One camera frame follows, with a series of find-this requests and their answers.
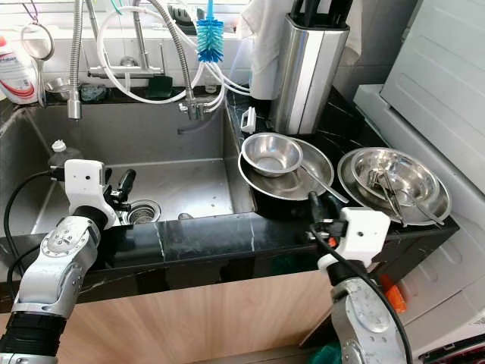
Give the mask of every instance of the black marble countertop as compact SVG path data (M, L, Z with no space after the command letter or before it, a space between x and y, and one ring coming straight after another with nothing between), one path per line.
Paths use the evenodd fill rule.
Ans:
M230 119L241 142L246 136L238 124L249 105L258 113L257 131L267 130L267 102L228 93ZM335 171L350 150L386 145L335 89L317 133L302 139L328 156ZM333 187L346 194L338 178ZM308 202L280 201L258 191L254 194L256 212L104 231L98 259L86 275L79 302L316 269L318 251L304 238L311 222ZM321 198L329 218L337 217L338 202L328 193ZM377 277L400 279L457 230L451 218L444 227L403 228L392 223L383 251L374 258L380 263ZM15 237L18 246L33 246L42 238L43 234ZM7 312L10 305L6 284L1 283L0 312Z

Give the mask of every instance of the wooden cabinet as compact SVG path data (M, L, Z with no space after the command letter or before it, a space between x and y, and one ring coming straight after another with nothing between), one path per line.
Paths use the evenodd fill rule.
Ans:
M297 344L330 309L330 289L308 271L79 304L58 358L179 364Z

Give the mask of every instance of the black cable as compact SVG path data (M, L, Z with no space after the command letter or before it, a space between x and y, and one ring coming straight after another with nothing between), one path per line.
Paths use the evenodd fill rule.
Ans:
M411 351L411 345L409 343L408 335L406 334L406 331L404 329L404 326L402 326L401 320L397 316L396 311L394 311L394 308L391 306L391 304L387 301L387 298L380 292L379 287L371 281L371 279L363 273L360 269L355 267L351 262L348 262L347 259L342 257L339 253L337 253L334 249L330 248L325 242L325 240L321 237L321 235L317 232L315 229L315 226L312 224L310 225L310 231L311 233L315 236L317 241L320 243L320 246L324 248L324 250L331 254L333 258L335 258L338 262L341 262L345 267L353 271L360 279L362 279L375 293L376 295L380 298L380 300L383 302L387 310L389 311L389 314L393 318L394 322L396 323L397 330L399 334L401 335L402 338L402 343L404 344L404 351L406 354L406 362L408 364L412 364L412 351Z
M38 246L33 247L32 249L27 250L24 254L22 254L17 259L15 259L15 262L8 268L7 287L8 287L8 293L10 294L10 298L12 299L12 302L14 302L15 296L16 296L16 293L14 291L14 279L13 279L15 267L22 261L23 258L35 252L36 250L38 250L38 248L40 248L40 244Z
M10 198L8 199L7 206L5 207L5 214L3 216L3 228L5 230L5 238L7 239L8 243L8 248L10 249L12 255L14 256L14 259L18 259L18 250L17 247L15 246L14 239L12 238L12 234L10 232L10 210L12 208L12 205L14 204L15 198L17 197L18 193L22 188L28 184L30 181L35 180L38 177L44 177L44 176L50 176L51 172L50 171L44 171L44 172L39 172L31 175L28 177L24 182L22 182L15 190L12 192L10 195ZM20 274L23 274L24 268L23 265L20 262L19 265L20 269Z

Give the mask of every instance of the faucet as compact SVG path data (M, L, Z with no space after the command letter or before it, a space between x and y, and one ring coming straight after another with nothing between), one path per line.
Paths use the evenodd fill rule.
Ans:
M70 69L69 69L69 99L67 101L67 116L70 119L81 119L81 101L79 97L79 59L81 39L83 32L83 3L86 1L86 6L89 12L89 19L91 20L91 28L94 32L95 39L98 39L98 22L96 20L94 6L92 0L75 0L74 1L74 28L73 28L73 41L70 49ZM190 85L189 67L185 57L185 52L182 47L182 42L177 34L177 30L172 23L171 17L164 8L158 3L157 0L149 0L149 2L157 9L160 15L167 24L168 31L170 32L172 39L174 40L175 48L180 60L180 66L182 67L183 84L186 90L186 104L180 107L182 112L186 112L189 115L190 120L201 120L204 117L204 105L197 100L192 91ZM133 6L138 6L140 0L133 0ZM148 53L145 50L145 44L143 41L142 27L139 21L138 13L133 13L133 21L135 24L136 38L138 41L141 66L111 66L117 73L131 73L135 72L136 76L153 77L156 74L162 74L164 70L156 69L149 66ZM94 77L100 77L102 71L100 67L94 67L89 69L89 74Z

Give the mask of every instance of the dish soap bottle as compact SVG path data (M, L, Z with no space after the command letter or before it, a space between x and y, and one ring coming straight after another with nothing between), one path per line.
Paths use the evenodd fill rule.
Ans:
M21 49L13 50L0 36L0 90L15 104L37 101L36 70Z
M64 167L64 163L68 159L84 159L83 154L76 148L66 146L63 140L56 140L52 144L54 154L48 159L49 167ZM64 189L64 182L60 182L62 189Z

